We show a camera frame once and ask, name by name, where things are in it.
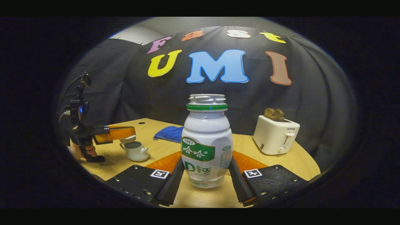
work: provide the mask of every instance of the wooden table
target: wooden table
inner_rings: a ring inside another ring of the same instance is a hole
[[[80,159],[79,162],[91,174],[95,174],[103,180],[112,178],[132,165],[146,166],[167,155],[180,151],[180,143],[162,139],[153,140],[153,136],[163,128],[168,126],[181,127],[180,125],[152,119],[138,119],[115,125],[134,126],[136,140],[140,141],[144,147],[149,148],[150,157],[143,162],[129,160],[125,155],[125,151],[121,149],[119,140],[105,145],[94,144],[97,154],[104,156],[106,161],[104,163],[88,163],[85,159]],[[321,173],[317,163],[296,141],[289,152],[284,155],[265,155],[258,149],[251,135],[233,134],[232,138],[233,150],[268,166],[280,164],[307,181]],[[184,172],[174,204],[170,208],[192,207],[243,208],[243,205],[238,202],[232,178],[229,175],[225,176],[222,184],[216,188],[199,189],[189,183],[188,176]]]

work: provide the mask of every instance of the green label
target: green label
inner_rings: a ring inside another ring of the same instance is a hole
[[[222,148],[223,151],[226,151],[226,150],[229,150],[229,149],[230,149],[230,145],[225,146],[225,147]]]
[[[196,143],[188,137],[182,137],[181,152],[189,158],[202,162],[213,160],[215,157],[215,147]]]

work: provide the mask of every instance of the blue letter m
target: blue letter m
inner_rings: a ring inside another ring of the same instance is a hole
[[[207,52],[194,52],[189,55],[192,58],[192,71],[190,77],[186,79],[188,83],[201,83],[204,77],[201,75],[201,69],[207,75],[210,81],[217,79],[222,68],[225,67],[225,73],[221,76],[223,82],[246,83],[249,78],[244,75],[242,56],[246,54],[242,50],[226,50],[217,61],[215,61]]]

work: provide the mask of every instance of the white toaster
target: white toaster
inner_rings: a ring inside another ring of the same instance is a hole
[[[285,154],[292,147],[299,129],[300,125],[293,121],[285,119],[285,122],[277,122],[260,115],[253,139],[267,155]]]

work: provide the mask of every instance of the blue cloth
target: blue cloth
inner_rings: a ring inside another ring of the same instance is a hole
[[[168,140],[168,141],[173,141],[173,142],[178,142],[180,143],[181,137],[182,137],[182,130],[183,127],[166,127],[160,131],[158,131],[153,139],[157,140],[158,138]]]

